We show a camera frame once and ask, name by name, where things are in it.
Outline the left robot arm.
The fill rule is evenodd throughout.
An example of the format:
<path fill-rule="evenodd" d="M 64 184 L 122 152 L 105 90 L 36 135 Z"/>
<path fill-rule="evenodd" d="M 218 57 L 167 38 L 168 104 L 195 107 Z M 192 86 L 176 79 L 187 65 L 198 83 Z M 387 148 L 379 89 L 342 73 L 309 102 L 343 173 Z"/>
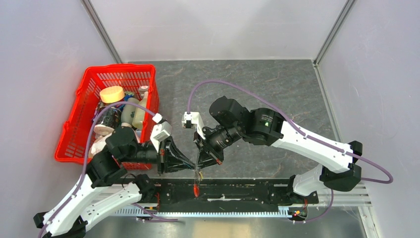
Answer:
<path fill-rule="evenodd" d="M 53 209 L 34 216 L 35 225 L 40 229 L 38 236 L 82 238 L 98 222 L 126 205 L 153 201 L 157 197 L 156 186 L 146 174 L 140 174 L 120 191 L 94 202 L 127 174 L 124 162 L 158 164 L 162 173 L 191 169 L 199 175 L 198 163 L 180 152 L 159 124 L 155 129 L 163 138 L 146 143 L 139 142 L 135 131 L 126 126 L 109 134 L 105 146 L 86 164 L 73 189 Z"/>

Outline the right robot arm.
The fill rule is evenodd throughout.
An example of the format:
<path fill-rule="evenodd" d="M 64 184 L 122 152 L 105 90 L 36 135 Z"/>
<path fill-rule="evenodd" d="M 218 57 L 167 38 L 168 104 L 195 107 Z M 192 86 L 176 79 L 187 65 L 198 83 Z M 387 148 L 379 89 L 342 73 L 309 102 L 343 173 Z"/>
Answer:
<path fill-rule="evenodd" d="M 321 188 L 351 191 L 362 179 L 357 159 L 347 154 L 361 155 L 363 146 L 358 141 L 345 144 L 329 140 L 293 125 L 272 109 L 249 111 L 225 96 L 211 104 L 209 114 L 218 122 L 214 128 L 204 126 L 198 112 L 186 112 L 183 117 L 185 127 L 196 127 L 198 169 L 222 164 L 224 149 L 242 139 L 257 146 L 290 150 L 318 163 L 314 169 L 290 177 L 286 197 L 293 203 Z"/>

